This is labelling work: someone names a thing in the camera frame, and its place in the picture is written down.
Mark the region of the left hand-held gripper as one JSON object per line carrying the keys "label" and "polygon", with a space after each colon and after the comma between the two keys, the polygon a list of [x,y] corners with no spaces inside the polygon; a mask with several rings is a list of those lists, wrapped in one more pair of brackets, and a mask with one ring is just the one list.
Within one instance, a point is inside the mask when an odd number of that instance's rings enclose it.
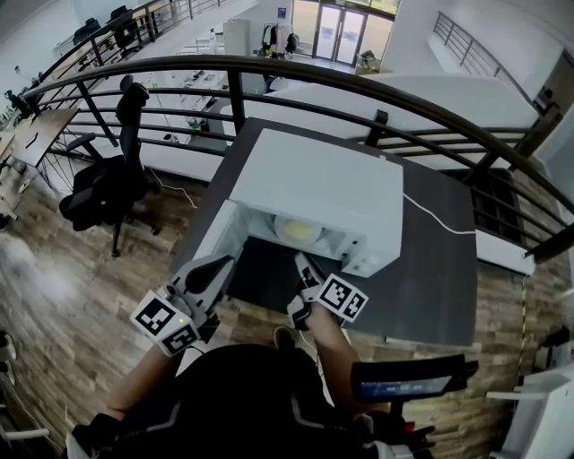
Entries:
{"label": "left hand-held gripper", "polygon": [[185,263],[172,284],[181,290],[204,290],[195,301],[167,285],[149,290],[133,314],[132,324],[168,357],[173,357],[196,342],[208,343],[219,327],[215,305],[225,294],[234,269],[230,255],[209,255]]}

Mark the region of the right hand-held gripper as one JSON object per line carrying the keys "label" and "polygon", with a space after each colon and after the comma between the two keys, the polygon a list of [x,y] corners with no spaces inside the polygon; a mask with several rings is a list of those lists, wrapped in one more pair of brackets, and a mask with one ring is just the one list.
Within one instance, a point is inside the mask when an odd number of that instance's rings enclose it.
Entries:
{"label": "right hand-held gripper", "polygon": [[353,323],[369,301],[369,297],[344,279],[330,274],[324,281],[313,269],[303,252],[295,256],[301,279],[298,291],[287,307],[287,313],[296,329],[307,330],[306,319],[313,304],[326,308],[338,324]]}

